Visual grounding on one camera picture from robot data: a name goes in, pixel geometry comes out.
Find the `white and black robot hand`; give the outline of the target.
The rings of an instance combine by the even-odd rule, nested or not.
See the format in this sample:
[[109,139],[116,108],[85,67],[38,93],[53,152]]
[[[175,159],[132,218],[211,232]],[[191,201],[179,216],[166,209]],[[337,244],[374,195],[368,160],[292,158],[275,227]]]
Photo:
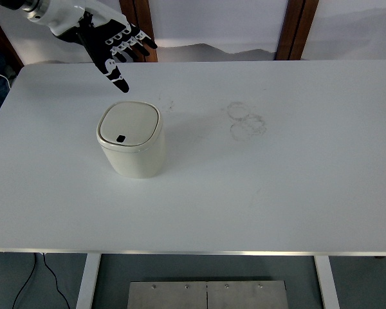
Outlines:
[[62,41],[82,45],[99,71],[124,93],[129,85],[115,60],[135,60],[135,50],[148,56],[146,46],[157,48],[124,14],[99,1],[41,1],[30,20],[47,26]]

